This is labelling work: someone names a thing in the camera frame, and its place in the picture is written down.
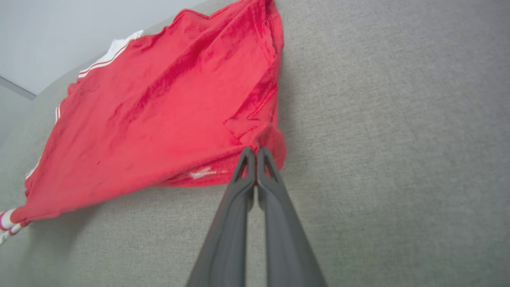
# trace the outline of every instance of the white wall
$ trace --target white wall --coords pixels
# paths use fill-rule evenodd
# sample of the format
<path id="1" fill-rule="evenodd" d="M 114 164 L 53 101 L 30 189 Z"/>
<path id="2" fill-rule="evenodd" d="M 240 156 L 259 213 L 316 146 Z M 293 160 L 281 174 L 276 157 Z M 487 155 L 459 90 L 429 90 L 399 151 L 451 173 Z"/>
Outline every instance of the white wall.
<path id="1" fill-rule="evenodd" d="M 0 0 L 0 77 L 38 94 L 79 64 L 205 0 Z"/>
<path id="2" fill-rule="evenodd" d="M 0 85 L 0 147 L 16 123 L 23 120 L 31 103 L 29 99 Z"/>

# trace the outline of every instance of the gray fabric surface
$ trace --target gray fabric surface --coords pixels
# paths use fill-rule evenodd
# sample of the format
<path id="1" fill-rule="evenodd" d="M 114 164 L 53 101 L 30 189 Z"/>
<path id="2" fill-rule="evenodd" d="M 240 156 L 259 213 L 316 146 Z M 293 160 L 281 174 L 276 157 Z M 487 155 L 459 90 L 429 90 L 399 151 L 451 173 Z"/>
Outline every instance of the gray fabric surface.
<path id="1" fill-rule="evenodd" d="M 282 175 L 329 285 L 508 285 L 509 2 L 276 3 Z M 24 202 L 80 68 L 0 150 L 1 210 Z M 223 190 L 149 188 L 34 222 L 0 249 L 2 286 L 184 286 Z M 248 286 L 264 286 L 258 208 L 248 237 Z"/>

